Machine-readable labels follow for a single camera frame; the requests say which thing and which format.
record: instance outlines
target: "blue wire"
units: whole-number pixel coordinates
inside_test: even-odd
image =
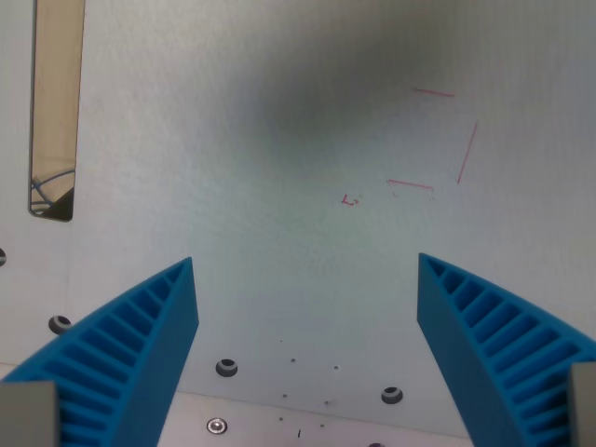
[[[49,183],[52,180],[56,180],[56,179],[58,179],[58,178],[60,178],[60,177],[62,177],[64,175],[74,174],[74,173],[75,173],[75,170],[74,169],[66,170],[65,172],[61,172],[60,174],[52,175],[51,177],[49,177],[49,178],[45,179],[44,181],[38,183],[37,186],[41,186],[42,184]]]
[[[38,183],[38,182],[36,182],[35,180],[33,180],[33,179],[32,179],[32,180],[31,180],[31,189],[32,189],[32,190],[33,190],[33,189],[34,189],[34,190],[36,190],[36,191],[37,191],[37,193],[38,193],[38,194],[41,196],[41,198],[43,198],[43,199],[44,199],[44,201],[43,201],[43,202],[40,202],[40,203],[35,203],[35,204],[36,204],[36,205],[45,204],[45,205],[49,205],[49,206],[53,205],[53,204],[54,204],[54,202],[52,202],[52,201],[51,201],[49,198],[47,198],[47,196],[46,196],[46,195],[43,193],[43,191],[41,190],[41,185],[42,185],[42,184],[49,183],[49,182],[51,182],[52,180],[56,180],[56,179],[58,179],[58,178],[60,178],[60,177],[62,177],[62,176],[64,176],[64,175],[68,175],[68,174],[74,174],[74,173],[75,173],[75,170],[74,170],[74,169],[69,169],[69,170],[66,170],[65,172],[61,172],[60,174],[52,175],[51,177],[49,177],[49,178],[45,179],[44,181],[42,181],[42,182],[40,182],[40,183]]]
[[[41,196],[41,198],[44,199],[44,202],[46,202],[46,204],[48,204],[48,205],[53,205],[54,204],[54,202],[52,202],[49,198],[47,198],[47,196],[41,190],[41,188],[39,187],[39,185],[37,184],[37,182],[31,180],[31,183],[32,183],[33,188],[35,188],[35,190],[37,191],[37,193],[39,193],[39,195]]]

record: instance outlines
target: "red ink mark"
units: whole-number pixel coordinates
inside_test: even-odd
[[[428,90],[426,88],[414,88],[413,91],[417,91],[418,93],[426,93],[428,95],[442,96],[444,98],[455,98],[454,93],[445,93],[444,91]]]
[[[358,204],[358,201],[356,199],[354,199],[354,203],[350,203],[346,199],[347,199],[347,194],[344,195],[344,200],[342,200],[342,203],[345,203],[349,207],[353,207],[354,205]]]
[[[457,176],[457,184],[462,180],[462,174],[464,173],[464,168],[466,167],[467,156],[469,156],[469,151],[472,148],[472,143],[474,142],[474,137],[476,136],[476,129],[478,129],[478,121],[474,125],[474,131],[472,132],[472,137],[469,139],[469,143],[467,144],[467,151],[466,156],[464,157],[464,163],[462,164],[462,169],[459,171],[459,176]]]
[[[406,186],[414,186],[416,188],[429,189],[430,191],[435,190],[435,188],[433,188],[432,186],[428,186],[426,184],[402,182],[401,180],[387,180],[387,183],[389,183],[389,184],[395,184],[395,183],[405,184]]]

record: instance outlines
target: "red marker line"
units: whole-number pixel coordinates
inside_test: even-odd
[[[418,93],[426,93],[428,95],[442,96],[444,98],[455,98],[454,93],[445,93],[444,91],[428,90],[426,88],[414,88],[413,91],[417,91]]]
[[[406,186],[415,186],[416,188],[429,189],[430,191],[435,190],[435,188],[433,188],[432,186],[428,186],[426,184],[402,182],[401,180],[387,180],[387,183],[389,183],[389,184],[395,184],[395,183],[405,184]]]
[[[472,137],[469,139],[469,143],[467,144],[467,151],[466,156],[464,157],[464,163],[462,164],[462,169],[459,171],[459,176],[457,176],[457,184],[462,180],[462,174],[464,173],[464,168],[466,167],[467,156],[469,156],[469,151],[472,148],[472,143],[474,142],[474,137],[476,136],[476,130],[478,129],[478,121],[474,125],[474,131],[472,132]]]

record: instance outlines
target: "white panel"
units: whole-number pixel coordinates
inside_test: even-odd
[[[596,335],[595,20],[589,0],[89,1],[68,316],[192,255],[182,390],[464,435],[417,254]]]
[[[226,433],[207,431],[213,417],[228,423]],[[461,438],[186,393],[176,393],[159,446],[368,447],[375,442],[386,447],[472,447]]]
[[[0,359],[23,361],[63,311],[71,226],[30,215],[33,1],[0,3]]]

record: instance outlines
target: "rectangular slot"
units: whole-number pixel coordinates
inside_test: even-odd
[[[523,410],[521,412],[521,418],[530,419],[539,414],[549,412],[553,408],[567,405],[567,389],[564,386],[556,386],[556,388],[553,388],[553,392],[546,393],[544,398]]]
[[[542,414],[535,422],[530,422],[530,433],[536,434],[553,428],[562,427],[569,423],[567,405],[555,408],[548,413]]]
[[[560,368],[553,374],[548,374],[538,380],[534,380],[532,384],[524,386],[520,389],[520,391],[516,392],[513,395],[513,401],[515,403],[522,403],[525,400],[537,396],[538,394],[547,392],[555,386],[564,384],[567,380],[568,370],[569,368]]]
[[[161,301],[166,301],[169,295],[169,285],[164,278],[158,278],[151,283],[149,290]]]
[[[54,373],[59,377],[63,377],[66,380],[73,382],[74,384],[81,385],[90,389],[91,391],[95,391],[98,394],[107,396],[108,398],[120,398],[120,392],[117,389],[83,374],[75,368],[65,365],[61,361],[51,360],[44,365],[44,369],[49,373]]]
[[[484,288],[474,281],[468,281],[464,287],[455,295],[455,306],[459,310],[464,310],[484,291]]]
[[[489,358],[498,354],[518,338],[535,328],[537,324],[538,321],[532,317],[524,316],[518,318],[518,320],[511,324],[506,331],[497,335],[494,340],[486,346],[484,353]]]
[[[474,304],[466,309],[464,321],[470,328],[476,326],[484,317],[490,314],[495,307],[501,304],[503,299],[494,293],[485,293],[478,298]]]
[[[125,320],[130,326],[142,333],[149,335],[153,324],[144,317],[140,312],[134,310],[130,305],[123,304],[119,306],[114,313]]]
[[[435,272],[435,275],[437,275],[437,278],[440,278],[445,271],[445,267],[438,262],[433,261],[432,259],[428,259],[427,261],[428,265],[430,265],[430,268],[432,268],[432,271]]]
[[[183,271],[183,265],[179,265],[176,268],[174,268],[173,270],[169,271],[168,274],[166,275],[166,278],[169,279],[171,281],[171,283],[175,283],[176,279],[178,279],[178,276],[180,275],[180,272]]]
[[[519,371],[515,372],[504,382],[504,385],[507,388],[515,386],[518,383],[523,382],[524,380],[527,380],[530,377],[556,365],[557,363],[569,359],[578,351],[579,349],[570,343],[556,346],[539,359],[532,361]]]
[[[132,302],[152,319],[156,319],[161,310],[161,305],[147,291],[139,291],[132,297]]]
[[[569,441],[569,427],[558,427],[541,433],[536,447],[562,447],[563,445],[569,445]]]
[[[75,427],[70,428],[66,424],[61,424],[61,433],[60,433],[60,441],[61,442],[72,442],[73,444],[80,445],[80,446],[89,446],[89,447],[99,447],[100,440],[99,438],[95,438],[92,436],[86,436],[81,433],[75,432]]]
[[[134,366],[134,356],[130,355],[130,353],[128,353],[125,349],[112,342],[110,339],[104,337],[97,331],[91,329],[85,332],[83,335],[81,335],[81,340],[99,349],[101,352],[112,357],[113,359],[121,361],[125,365],[130,367]]]
[[[66,348],[62,350],[62,354],[68,359],[77,361],[78,363],[81,363],[82,365],[85,365],[92,370],[97,371],[98,373],[102,373],[103,375],[106,375],[117,382],[124,384],[127,381],[127,376],[123,372],[110,365],[106,361],[98,359],[86,349],[83,349],[77,345],[66,346]]]
[[[135,352],[141,352],[142,339],[137,334],[129,330],[124,324],[119,323],[115,318],[104,317],[98,323],[97,327],[102,331],[112,335],[118,342],[129,347]]]
[[[515,365],[517,362],[525,359],[526,357],[534,354],[538,349],[546,346],[559,338],[559,334],[551,329],[544,329],[527,341],[523,342],[520,346],[513,349],[511,352],[506,354],[501,360],[499,360],[494,370],[498,373],[505,371],[507,368]]]
[[[81,426],[84,428],[91,428],[93,430],[105,430],[107,425],[104,422],[91,419],[81,413],[60,408],[60,421],[63,424],[72,424],[74,426]]]
[[[58,385],[58,395],[61,400],[71,402],[94,412],[111,415],[113,409],[104,403],[97,402],[95,399],[85,396],[77,391],[73,391],[68,386]]]
[[[36,2],[28,208],[62,222],[73,219],[84,17],[83,1]]]
[[[477,328],[476,340],[484,343],[491,338],[499,329],[508,324],[521,313],[521,310],[514,305],[502,305],[493,314],[487,317]]]
[[[447,272],[447,275],[443,280],[443,287],[447,293],[451,295],[459,286],[461,286],[462,282],[464,282],[464,277],[450,270]]]

